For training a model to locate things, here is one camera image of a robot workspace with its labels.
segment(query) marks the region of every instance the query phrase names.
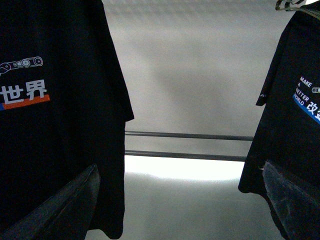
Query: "metal hanger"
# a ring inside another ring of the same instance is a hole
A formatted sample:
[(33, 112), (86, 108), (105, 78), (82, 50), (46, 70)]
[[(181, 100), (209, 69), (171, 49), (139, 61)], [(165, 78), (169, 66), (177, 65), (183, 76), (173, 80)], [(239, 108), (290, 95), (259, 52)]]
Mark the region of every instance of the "metal hanger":
[[(304, 0), (298, 0), (296, 2), (293, 2), (293, 0), (278, 0), (276, 2), (275, 5), (275, 10), (277, 11), (287, 11), (287, 12), (291, 12), (291, 11), (301, 11), (304, 12), (306, 14), (309, 14), (310, 16), (318, 19), (320, 21), (320, 11), (318, 10), (314, 10), (314, 9), (307, 9), (304, 7), (290, 7), (291, 5), (299, 5), (303, 2)], [(285, 2), (284, 4), (284, 8), (280, 8), (280, 5), (282, 2)]]

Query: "t-shirt sleeve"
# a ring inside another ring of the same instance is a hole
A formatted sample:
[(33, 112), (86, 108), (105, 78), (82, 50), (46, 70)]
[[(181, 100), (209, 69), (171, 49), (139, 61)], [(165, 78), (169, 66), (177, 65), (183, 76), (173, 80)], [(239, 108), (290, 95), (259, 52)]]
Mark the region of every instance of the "t-shirt sleeve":
[(98, 43), (102, 61), (107, 69), (107, 81), (111, 86), (116, 102), (119, 103), (122, 108), (124, 120), (126, 122), (130, 121), (134, 119), (134, 113), (115, 45), (108, 26), (103, 2), (101, 0), (88, 2), (90, 2), (88, 7), (91, 10), (91, 24), (94, 26), (95, 38)]
[(274, 83), (274, 79), (277, 74), (278, 66), (281, 62), (283, 52), (286, 48), (286, 43), (287, 43), (287, 40), (289, 37), (289, 32), (290, 32), (290, 29), (292, 28), (291, 22), (292, 21), (290, 21), (287, 24), (287, 26), (285, 27), (284, 31), (281, 34), (280, 40), (279, 40), (278, 45), (275, 50), (275, 54), (273, 56), (272, 62), (269, 67), (269, 71), (266, 75), (262, 90), (261, 90), (259, 98), (255, 104), (257, 106), (263, 106), (264, 104), (267, 103), (269, 93), (272, 89), (272, 85)]

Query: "black t-shirt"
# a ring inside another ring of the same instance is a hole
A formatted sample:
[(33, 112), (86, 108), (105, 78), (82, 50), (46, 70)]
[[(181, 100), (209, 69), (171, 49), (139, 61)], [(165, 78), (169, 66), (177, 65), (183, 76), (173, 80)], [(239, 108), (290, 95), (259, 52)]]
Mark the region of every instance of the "black t-shirt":
[(119, 238), (134, 115), (102, 2), (6, 2), (0, 42), (0, 232), (97, 163), (91, 228)]
[[(320, 2), (304, 7), (320, 10)], [(320, 188), (320, 21), (316, 18), (298, 11), (289, 21), (256, 103), (264, 104), (239, 190), (268, 201), (262, 176), (266, 160)]]

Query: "metal rod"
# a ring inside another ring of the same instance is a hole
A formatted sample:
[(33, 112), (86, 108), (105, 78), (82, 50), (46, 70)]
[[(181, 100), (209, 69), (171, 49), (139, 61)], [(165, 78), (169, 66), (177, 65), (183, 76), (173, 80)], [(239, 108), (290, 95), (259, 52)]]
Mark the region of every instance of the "metal rod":
[(231, 135), (209, 135), (169, 132), (148, 132), (148, 131), (126, 131), (126, 136), (161, 137), (161, 138), (184, 138), (184, 139), (212, 139), (212, 140), (235, 140), (252, 141), (252, 136), (231, 136)]
[(245, 162), (245, 156), (225, 156), (225, 155), (209, 155), (209, 154), (190, 154), (175, 152), (157, 152), (157, 151), (135, 151), (126, 150), (125, 155), (158, 157), (158, 158), (175, 158), (175, 159), (200, 159), (200, 160), (220, 160), (232, 162)]

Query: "gray wall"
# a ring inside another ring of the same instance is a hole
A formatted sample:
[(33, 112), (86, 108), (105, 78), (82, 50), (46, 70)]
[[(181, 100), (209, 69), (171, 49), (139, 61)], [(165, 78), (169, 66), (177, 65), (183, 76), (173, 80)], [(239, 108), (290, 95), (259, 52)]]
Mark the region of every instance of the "gray wall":
[[(104, 0), (135, 120), (127, 131), (253, 136), (292, 16), (275, 0)], [(250, 142), (128, 136), (127, 150), (246, 156)]]

